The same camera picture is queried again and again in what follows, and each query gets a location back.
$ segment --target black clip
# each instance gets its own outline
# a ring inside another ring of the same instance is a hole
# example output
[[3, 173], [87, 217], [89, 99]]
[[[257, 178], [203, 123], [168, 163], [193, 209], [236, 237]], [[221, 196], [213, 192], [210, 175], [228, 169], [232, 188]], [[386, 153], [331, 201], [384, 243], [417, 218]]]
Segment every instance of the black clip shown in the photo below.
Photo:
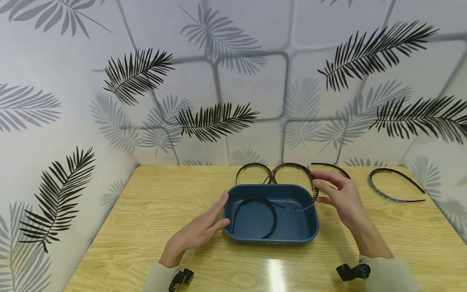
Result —
[[172, 283], [170, 284], [169, 292], [176, 292], [178, 285], [182, 283], [189, 285], [193, 279], [194, 274], [195, 273], [189, 269], [184, 269], [183, 272], [178, 271], [172, 280]]
[[336, 268], [340, 279], [344, 282], [351, 281], [355, 278], [366, 279], [370, 276], [370, 266], [367, 264], [359, 264], [356, 267], [350, 268], [348, 264], [343, 264]]

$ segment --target blue plastic tray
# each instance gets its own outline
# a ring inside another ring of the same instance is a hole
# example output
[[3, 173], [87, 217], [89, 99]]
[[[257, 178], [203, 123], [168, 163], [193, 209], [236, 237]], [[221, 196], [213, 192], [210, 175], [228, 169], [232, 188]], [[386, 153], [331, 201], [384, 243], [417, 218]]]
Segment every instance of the blue plastic tray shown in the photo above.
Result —
[[[247, 198], [260, 197], [290, 209], [303, 209], [311, 204], [310, 193], [299, 185], [236, 185], [230, 189], [229, 200], [224, 207], [224, 218], [234, 220], [238, 205]], [[241, 243], [304, 244], [318, 235], [319, 223], [315, 206], [305, 211], [288, 211], [274, 206], [277, 212], [277, 227], [267, 239], [274, 222], [271, 210], [261, 203], [243, 205], [233, 224], [225, 232]]]

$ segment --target wallpaper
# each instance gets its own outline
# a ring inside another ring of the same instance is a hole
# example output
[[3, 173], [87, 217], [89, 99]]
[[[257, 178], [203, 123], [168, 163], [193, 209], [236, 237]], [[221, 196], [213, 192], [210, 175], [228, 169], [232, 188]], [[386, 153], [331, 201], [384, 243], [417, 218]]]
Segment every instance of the wallpaper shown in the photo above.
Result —
[[467, 242], [463, 0], [0, 0], [0, 292], [62, 291], [141, 164], [403, 165]]

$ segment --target sleeve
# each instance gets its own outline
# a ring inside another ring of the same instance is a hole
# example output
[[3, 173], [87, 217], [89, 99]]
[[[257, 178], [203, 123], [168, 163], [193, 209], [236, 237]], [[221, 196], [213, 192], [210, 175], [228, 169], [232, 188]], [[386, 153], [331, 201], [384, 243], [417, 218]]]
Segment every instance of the sleeve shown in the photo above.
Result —
[[366, 292], [419, 292], [409, 268], [399, 257], [386, 259], [360, 256], [359, 262], [370, 267], [365, 280]]
[[167, 268], [157, 260], [149, 270], [142, 292], [168, 292], [177, 273], [178, 266]]

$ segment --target wooden table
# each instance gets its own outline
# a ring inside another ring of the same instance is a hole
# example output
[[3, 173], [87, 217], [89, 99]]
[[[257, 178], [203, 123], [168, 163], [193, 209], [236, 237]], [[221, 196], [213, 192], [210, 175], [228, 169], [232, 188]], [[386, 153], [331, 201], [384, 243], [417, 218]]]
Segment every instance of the wooden table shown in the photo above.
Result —
[[[397, 175], [377, 174], [374, 182], [393, 197], [428, 200], [400, 204], [381, 198], [367, 183], [373, 168], [344, 167], [393, 253], [406, 261], [423, 291], [467, 291], [467, 247], [442, 213], [427, 195]], [[406, 168], [394, 168], [413, 178]], [[166, 241], [234, 186], [238, 169], [140, 166], [65, 291], [140, 291]], [[241, 174], [239, 184], [262, 183], [264, 178], [262, 170], [251, 169]], [[276, 178], [310, 190], [306, 176], [295, 169], [281, 170]], [[317, 212], [319, 234], [302, 247], [240, 245], [219, 232], [207, 245], [185, 255], [182, 264], [188, 263], [195, 277], [180, 291], [363, 291], [362, 280], [343, 283], [335, 270], [344, 263], [358, 263], [351, 234], [331, 206], [317, 204]]]

